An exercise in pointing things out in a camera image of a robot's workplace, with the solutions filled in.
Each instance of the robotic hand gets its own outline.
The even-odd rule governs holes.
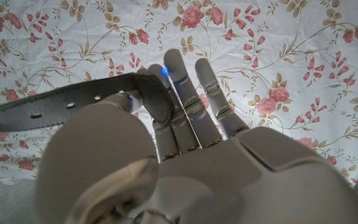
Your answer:
[[[357,195],[338,172],[274,130],[249,129],[207,60],[196,72],[226,141],[179,51],[164,62],[173,86],[160,65],[138,72],[157,76],[175,106],[169,125],[153,121],[158,154],[127,93],[85,106],[43,156],[42,223],[358,223]]]

